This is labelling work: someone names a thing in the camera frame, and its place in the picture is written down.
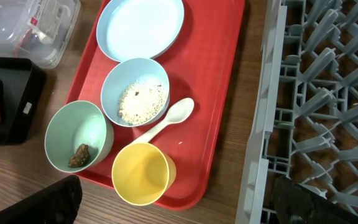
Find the label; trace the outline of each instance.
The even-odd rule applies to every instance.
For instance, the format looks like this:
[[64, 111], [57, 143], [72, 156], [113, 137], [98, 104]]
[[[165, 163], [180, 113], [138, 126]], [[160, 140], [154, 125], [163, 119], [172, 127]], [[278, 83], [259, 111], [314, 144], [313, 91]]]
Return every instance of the label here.
[[63, 6], [58, 0], [38, 0], [36, 2], [36, 10], [28, 24], [38, 32], [42, 42], [52, 44], [56, 38], [62, 21]]
[[23, 113], [29, 114], [29, 112], [30, 112], [30, 110], [31, 110], [31, 107], [32, 107], [32, 104], [31, 104], [30, 102], [27, 102], [27, 103], [25, 104]]

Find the cup rim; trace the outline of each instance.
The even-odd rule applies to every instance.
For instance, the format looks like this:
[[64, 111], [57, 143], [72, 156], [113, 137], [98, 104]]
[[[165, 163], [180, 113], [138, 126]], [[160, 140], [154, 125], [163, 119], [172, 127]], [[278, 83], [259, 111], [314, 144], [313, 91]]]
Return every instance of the cup rim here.
[[[119, 155], [121, 154], [121, 152], [123, 152], [125, 149], [127, 149], [128, 147], [131, 147], [131, 146], [133, 146], [133, 145], [136, 145], [136, 144], [144, 144], [144, 145], [148, 145], [148, 146], [151, 146], [152, 148], [156, 149], [156, 150], [160, 153], [160, 155], [164, 158], [165, 166], [166, 166], [167, 171], [168, 171], [168, 172], [167, 172], [167, 173], [168, 173], [168, 175], [167, 175], [167, 182], [165, 183], [165, 186], [164, 186], [164, 188], [163, 188], [161, 194], [160, 194], [156, 199], [152, 200], [151, 202], [143, 203], [143, 204], [133, 203], [133, 202], [130, 202], [130, 201], [126, 200], [126, 199], [119, 193], [119, 191], [118, 191], [116, 185], [114, 184], [113, 170], [114, 170], [114, 166], [116, 165], [117, 158], [119, 157]], [[161, 196], [162, 196], [162, 195], [167, 191], [167, 189], [168, 189], [169, 178], [170, 178], [170, 168], [169, 168], [168, 160], [167, 160], [165, 154], [164, 154], [164, 153], [161, 151], [161, 149], [159, 149], [157, 146], [154, 146], [153, 144], [150, 144], [150, 143], [147, 143], [147, 142], [138, 142], [138, 143], [129, 144], [129, 145], [125, 146], [123, 149], [121, 149], [121, 150], [118, 152], [118, 154], [117, 154], [117, 156], [116, 156], [116, 158], [115, 158], [115, 160], [114, 160], [114, 162], [113, 162], [113, 164], [112, 164], [112, 168], [111, 168], [111, 180], [112, 180], [112, 184], [113, 184], [114, 189], [116, 190], [118, 196], [119, 196], [121, 199], [123, 199], [125, 202], [127, 202], [127, 203], [129, 203], [129, 204], [131, 204], [131, 205], [135, 205], [135, 206], [150, 205], [150, 204], [156, 202], [158, 199], [160, 199]]]
[[[102, 100], [103, 90], [104, 90], [104, 88], [107, 88], [106, 85], [105, 85], [107, 79], [109, 78], [109, 76], [112, 74], [112, 72], [113, 72], [118, 66], [120, 66], [120, 65], [122, 65], [122, 64], [124, 64], [124, 63], [126, 63], [126, 62], [129, 62], [129, 61], [131, 61], [131, 60], [138, 60], [138, 59], [151, 61], [152, 63], [155, 63], [155, 64], [157, 64], [159, 67], [162, 68], [162, 70], [164, 71], [165, 76], [166, 76], [167, 79], [168, 79], [168, 86], [167, 86], [167, 87], [168, 87], [168, 88], [167, 88], [167, 93], [168, 93], [168, 94], [167, 94], [167, 97], [166, 97], [165, 100], [164, 100], [163, 106], [162, 106], [162, 107], [160, 108], [160, 110], [159, 110], [153, 117], [151, 117], [148, 121], [146, 121], [146, 122], [144, 122], [144, 123], [142, 123], [142, 124], [137, 124], [137, 125], [119, 124], [119, 123], [116, 122], [114, 119], [110, 118], [110, 116], [108, 115], [108, 113], [107, 113], [106, 110], [104, 109], [104, 103], [103, 103], [103, 100]], [[167, 71], [164, 69], [164, 67], [163, 67], [161, 64], [159, 64], [158, 62], [156, 62], [155, 60], [153, 60], [153, 59], [151, 59], [151, 58], [132, 58], [132, 59], [126, 60], [126, 61], [121, 62], [121, 63], [119, 63], [118, 65], [116, 65], [116, 66], [110, 71], [110, 73], [107, 75], [107, 77], [104, 79], [104, 81], [103, 81], [103, 86], [102, 86], [102, 89], [101, 89], [101, 92], [100, 92], [100, 102], [101, 102], [102, 109], [103, 109], [103, 112], [104, 112], [104, 114], [106, 115], [106, 117], [109, 118], [109, 120], [110, 120], [111, 122], [113, 122], [114, 124], [116, 124], [116, 125], [118, 125], [118, 126], [121, 126], [121, 127], [125, 127], [125, 128], [135, 128], [135, 127], [139, 127], [139, 126], [143, 126], [143, 125], [149, 124], [149, 122], [152, 121], [155, 117], [157, 117], [157, 116], [161, 113], [161, 111], [164, 109], [165, 104], [167, 103], [169, 97], [170, 97], [170, 83], [169, 83], [169, 78], [168, 78]]]
[[[45, 154], [47, 155], [47, 158], [48, 158], [49, 163], [50, 163], [51, 165], [53, 165], [53, 167], [54, 167], [55, 169], [57, 169], [57, 170], [59, 170], [59, 171], [61, 171], [61, 172], [64, 172], [64, 173], [68, 173], [68, 174], [73, 174], [73, 173], [76, 173], [76, 172], [80, 172], [80, 171], [83, 171], [83, 170], [87, 169], [89, 166], [92, 166], [93, 163], [96, 161], [96, 159], [100, 156], [100, 154], [101, 154], [101, 152], [102, 152], [102, 149], [98, 150], [98, 154], [96, 155], [96, 157], [95, 157], [91, 162], [88, 163], [88, 165], [83, 166], [83, 167], [79, 167], [80, 169], [75, 170], [75, 171], [65, 171], [65, 170], [62, 170], [61, 168], [57, 167], [57, 166], [50, 160], [50, 158], [49, 158], [49, 155], [48, 155], [48, 152], [47, 152], [47, 136], [48, 136], [49, 127], [50, 127], [50, 125], [51, 125], [53, 119], [55, 119], [56, 115], [59, 114], [59, 112], [61, 112], [61, 110], [63, 110], [64, 108], [66, 108], [68, 105], [72, 105], [72, 104], [79, 103], [79, 102], [81, 102], [81, 103], [87, 103], [87, 104], [89, 104], [89, 105], [94, 106], [95, 108], [97, 108], [98, 111], [99, 111], [99, 113], [100, 113], [100, 115], [103, 117], [104, 122], [106, 122], [106, 118], [104, 117], [104, 114], [103, 114], [103, 112], [100, 110], [100, 108], [99, 108], [98, 106], [96, 106], [96, 104], [94, 104], [94, 103], [92, 103], [92, 102], [90, 102], [90, 101], [86, 101], [86, 100], [76, 100], [76, 101], [72, 101], [72, 102], [70, 102], [70, 103], [68, 103], [68, 104], [66, 104], [66, 105], [64, 105], [64, 106], [62, 106], [62, 107], [54, 114], [54, 116], [52, 117], [52, 119], [49, 121], [47, 130], [46, 130], [46, 132], [45, 132], [44, 150], [45, 150]], [[106, 127], [106, 134], [105, 134], [105, 136], [104, 136], [104, 138], [103, 138], [103, 146], [104, 146], [105, 143], [106, 143], [106, 138], [107, 138], [107, 127]]]

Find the black object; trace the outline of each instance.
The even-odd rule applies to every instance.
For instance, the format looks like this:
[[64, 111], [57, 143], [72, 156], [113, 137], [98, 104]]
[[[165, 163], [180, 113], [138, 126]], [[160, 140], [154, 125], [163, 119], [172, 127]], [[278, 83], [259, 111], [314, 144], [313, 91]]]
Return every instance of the black object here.
[[81, 200], [80, 180], [70, 175], [0, 211], [0, 224], [72, 224]]
[[272, 200], [280, 224], [358, 224], [358, 216], [284, 176], [275, 179]]
[[0, 145], [27, 138], [46, 74], [25, 58], [0, 58]]

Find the bowl rim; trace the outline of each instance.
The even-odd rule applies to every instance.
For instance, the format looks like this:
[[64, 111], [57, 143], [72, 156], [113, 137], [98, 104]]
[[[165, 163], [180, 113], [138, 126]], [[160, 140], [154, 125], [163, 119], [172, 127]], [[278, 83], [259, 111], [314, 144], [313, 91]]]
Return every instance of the bowl rim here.
[[[138, 204], [138, 203], [133, 203], [133, 202], [129, 202], [128, 200], [126, 200], [118, 191], [116, 185], [114, 184], [114, 175], [113, 175], [113, 170], [114, 170], [114, 166], [116, 165], [116, 161], [117, 161], [117, 158], [119, 157], [119, 155], [125, 150], [127, 149], [128, 147], [130, 146], [133, 146], [133, 145], [136, 145], [136, 144], [145, 144], [145, 145], [148, 145], [148, 146], [151, 146], [152, 148], [154, 148], [155, 150], [157, 150], [160, 155], [164, 158], [164, 161], [165, 161], [165, 166], [167, 167], [167, 182], [165, 183], [165, 186], [161, 192], [161, 194], [154, 200], [152, 200], [151, 202], [149, 203], [143, 203], [143, 204]], [[114, 186], [114, 190], [117, 192], [118, 196], [123, 199], [125, 202], [131, 204], [131, 205], [135, 205], [135, 206], [145, 206], [145, 205], [150, 205], [150, 204], [153, 204], [154, 202], [156, 202], [158, 199], [161, 198], [161, 196], [167, 191], [168, 189], [168, 185], [169, 185], [169, 179], [170, 179], [170, 168], [169, 168], [169, 163], [168, 163], [168, 160], [166, 158], [166, 155], [161, 151], [161, 149], [159, 149], [157, 146], [154, 146], [153, 144], [151, 143], [148, 143], [148, 142], [138, 142], [138, 143], [134, 143], [134, 144], [129, 144], [127, 146], [125, 146], [124, 148], [122, 148], [116, 158], [114, 159], [114, 162], [112, 164], [112, 167], [111, 167], [111, 181], [112, 181], [112, 185]]]
[[[127, 58], [125, 60], [119, 60], [119, 59], [114, 58], [114, 57], [110, 56], [109, 54], [107, 54], [107, 51], [100, 47], [99, 39], [101, 37], [99, 37], [98, 30], [101, 29], [101, 28], [99, 28], [99, 23], [100, 23], [101, 18], [104, 16], [104, 14], [107, 14], [107, 13], [113, 14], [117, 10], [117, 8], [119, 8], [121, 6], [121, 4], [124, 1], [131, 1], [131, 0], [120, 0], [120, 1], [121, 1], [121, 3], [119, 4], [119, 6], [114, 8], [114, 9], [110, 9], [110, 8], [112, 7], [111, 5], [115, 4], [115, 1], [110, 1], [106, 5], [106, 7], [104, 7], [102, 13], [100, 14], [100, 17], [98, 18], [98, 24], [96, 25], [96, 41], [98, 43], [98, 47], [100, 48], [100, 50], [102, 51], [102, 53], [105, 56], [107, 56], [108, 58], [110, 58], [111, 60], [113, 60], [115, 62], [125, 62], [126, 60], [130, 60], [130, 59], [134, 59], [134, 58]], [[150, 58], [156, 58], [156, 57], [162, 55], [164, 52], [166, 52], [172, 46], [172, 44], [176, 41], [176, 39], [178, 38], [179, 33], [181, 31], [181, 28], [183, 27], [183, 23], [185, 21], [185, 5], [183, 4], [182, 0], [170, 0], [170, 1], [173, 1], [173, 2], [175, 2], [175, 3], [177, 3], [179, 5], [179, 7], [178, 7], [178, 12], [180, 12], [179, 15], [178, 15], [178, 24], [179, 24], [178, 28], [179, 29], [175, 32], [175, 35], [173, 36], [172, 40], [170, 40], [170, 43], [161, 52], [151, 56]]]
[[[51, 165], [53, 165], [54, 168], [56, 168], [57, 170], [61, 171], [61, 172], [65, 172], [65, 173], [68, 173], [68, 174], [72, 174], [72, 173], [76, 173], [76, 172], [80, 172], [80, 171], [83, 171], [85, 169], [87, 169], [89, 166], [92, 166], [93, 163], [96, 161], [96, 159], [100, 156], [101, 152], [103, 149], [100, 149], [98, 150], [98, 155], [96, 155], [96, 157], [88, 163], [88, 165], [86, 166], [83, 166], [83, 167], [79, 167], [80, 169], [76, 170], [76, 171], [65, 171], [65, 170], [61, 170], [61, 168], [55, 166], [55, 164], [50, 160], [49, 156], [48, 156], [48, 152], [47, 152], [47, 136], [48, 136], [48, 130], [49, 130], [49, 127], [53, 121], [53, 119], [55, 119], [56, 115], [59, 114], [59, 112], [61, 112], [61, 110], [63, 110], [64, 108], [66, 108], [68, 105], [73, 105], [75, 103], [87, 103], [91, 106], [94, 106], [95, 108], [98, 109], [98, 111], [100, 112], [100, 114], [102, 115], [103, 119], [104, 119], [104, 122], [106, 122], [106, 118], [104, 117], [104, 113], [100, 110], [100, 108], [98, 106], [96, 106], [96, 104], [90, 102], [90, 101], [86, 101], [86, 100], [76, 100], [76, 101], [72, 101], [64, 106], [62, 106], [55, 114], [54, 116], [52, 117], [52, 119], [49, 121], [49, 124], [48, 124], [48, 127], [47, 127], [47, 130], [45, 132], [45, 137], [44, 137], [44, 150], [45, 150], [45, 154], [47, 155], [47, 158], [48, 158], [48, 161]], [[107, 127], [106, 127], [106, 134], [103, 138], [103, 145], [106, 143], [106, 138], [107, 138]]]
[[[125, 124], [119, 124], [118, 122], [116, 122], [115, 120], [111, 119], [110, 116], [107, 114], [106, 110], [104, 109], [104, 103], [103, 103], [103, 89], [105, 87], [105, 84], [106, 84], [106, 81], [107, 79], [109, 78], [109, 76], [112, 74], [112, 72], [114, 71], [114, 69], [116, 69], [118, 66], [124, 64], [124, 63], [127, 63], [131, 60], [138, 60], [138, 59], [142, 59], [142, 60], [148, 60], [148, 61], [151, 61], [152, 63], [155, 63], [157, 64], [159, 67], [162, 68], [162, 70], [164, 71], [164, 74], [166, 76], [166, 78], [168, 79], [168, 89], [167, 89], [167, 97], [166, 99], [164, 100], [164, 104], [163, 106], [160, 108], [160, 110], [154, 115], [152, 116], [148, 121], [142, 123], [142, 124], [137, 124], [137, 125], [125, 125]], [[112, 121], [114, 124], [118, 125], [118, 126], [121, 126], [121, 127], [125, 127], [125, 128], [135, 128], [135, 127], [139, 127], [139, 126], [143, 126], [143, 125], [146, 125], [146, 124], [149, 124], [148, 122], [152, 121], [157, 115], [159, 115], [161, 113], [161, 111], [164, 109], [165, 107], [165, 104], [167, 103], [168, 99], [170, 97], [170, 83], [169, 83], [169, 77], [168, 77], [168, 74], [167, 74], [167, 71], [164, 69], [164, 67], [159, 64], [158, 62], [156, 62], [155, 60], [151, 59], [151, 58], [132, 58], [132, 59], [129, 59], [129, 60], [126, 60], [124, 62], [121, 62], [119, 63], [117, 66], [115, 66], [109, 73], [109, 75], [107, 75], [107, 77], [104, 79], [103, 81], [103, 86], [102, 86], [102, 90], [100, 92], [100, 102], [101, 102], [101, 105], [102, 105], [102, 109], [103, 109], [103, 112], [104, 114], [106, 115], [107, 118], [109, 118], [110, 121]]]

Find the wooden table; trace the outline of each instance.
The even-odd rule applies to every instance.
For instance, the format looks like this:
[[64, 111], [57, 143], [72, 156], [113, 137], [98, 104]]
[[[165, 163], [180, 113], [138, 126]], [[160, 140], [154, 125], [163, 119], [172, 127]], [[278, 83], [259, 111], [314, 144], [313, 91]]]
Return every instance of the wooden table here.
[[[82, 0], [81, 12], [59, 66], [47, 71], [47, 84], [29, 140], [0, 147], [0, 210], [64, 178], [44, 153], [52, 116], [63, 106], [102, 0]], [[83, 200], [76, 223], [234, 223], [246, 142], [259, 84], [267, 1], [247, 0], [208, 188], [194, 207], [173, 212], [155, 205], [132, 207], [111, 190], [81, 181]]]

